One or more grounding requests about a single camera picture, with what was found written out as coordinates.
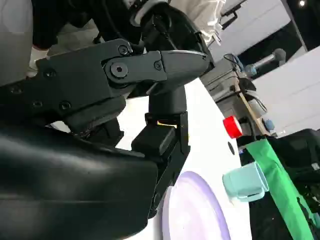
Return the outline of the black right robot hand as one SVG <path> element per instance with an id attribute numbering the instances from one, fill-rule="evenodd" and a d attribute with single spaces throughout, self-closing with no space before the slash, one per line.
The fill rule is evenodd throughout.
<path id="1" fill-rule="evenodd" d="M 190 153 L 185 85 L 205 53 L 124 39 L 37 62 L 0 88 L 0 237 L 120 240 L 156 215 Z"/>

